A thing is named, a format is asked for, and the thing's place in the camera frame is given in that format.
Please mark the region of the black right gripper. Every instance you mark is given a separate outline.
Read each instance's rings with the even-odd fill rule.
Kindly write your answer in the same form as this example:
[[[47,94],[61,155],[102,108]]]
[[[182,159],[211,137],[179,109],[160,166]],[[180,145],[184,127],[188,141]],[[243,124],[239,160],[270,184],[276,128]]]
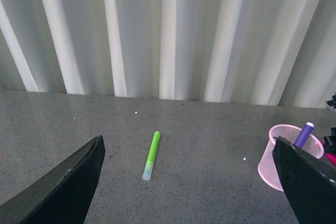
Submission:
[[[332,96],[331,100],[326,101],[326,104],[328,108],[335,112],[335,95]],[[335,153],[335,127],[332,127],[330,131],[331,135],[323,138],[322,145],[326,153]]]

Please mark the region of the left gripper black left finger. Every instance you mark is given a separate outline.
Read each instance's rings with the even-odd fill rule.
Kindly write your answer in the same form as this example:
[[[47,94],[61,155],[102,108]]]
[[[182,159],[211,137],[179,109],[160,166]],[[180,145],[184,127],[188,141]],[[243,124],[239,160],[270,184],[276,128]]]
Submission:
[[[1,223],[84,223],[105,157],[94,137],[28,188],[1,205]]]

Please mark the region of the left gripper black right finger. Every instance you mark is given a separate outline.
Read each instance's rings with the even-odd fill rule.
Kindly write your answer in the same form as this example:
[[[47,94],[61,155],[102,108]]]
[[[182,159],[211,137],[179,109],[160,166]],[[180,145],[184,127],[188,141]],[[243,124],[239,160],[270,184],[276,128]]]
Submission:
[[[335,169],[281,136],[272,156],[298,222],[335,223]]]

